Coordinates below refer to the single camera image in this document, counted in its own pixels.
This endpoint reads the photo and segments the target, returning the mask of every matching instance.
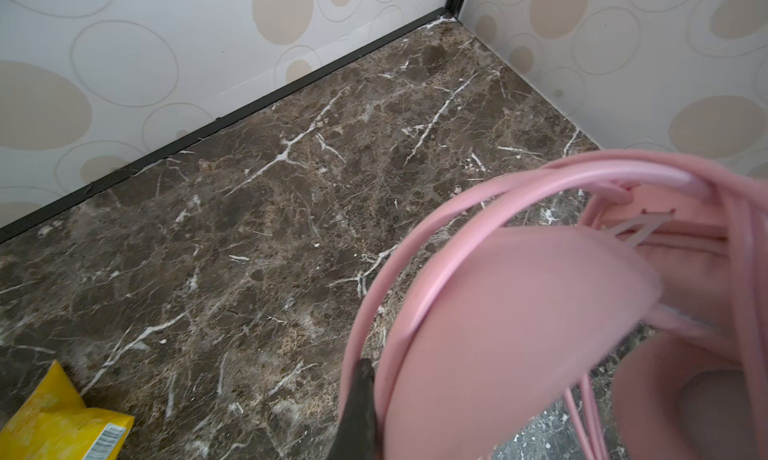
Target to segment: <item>white barcode label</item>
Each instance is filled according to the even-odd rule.
[[[108,423],[96,438],[96,442],[88,449],[83,460],[107,460],[123,434],[125,434],[125,427]]]

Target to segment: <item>patterned wall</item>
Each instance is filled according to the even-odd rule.
[[[446,0],[0,0],[0,226]]]
[[[602,148],[768,178],[768,0],[466,0],[460,20]]]

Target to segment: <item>yellow package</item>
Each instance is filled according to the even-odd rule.
[[[86,408],[57,361],[0,431],[3,460],[114,460],[132,416]]]

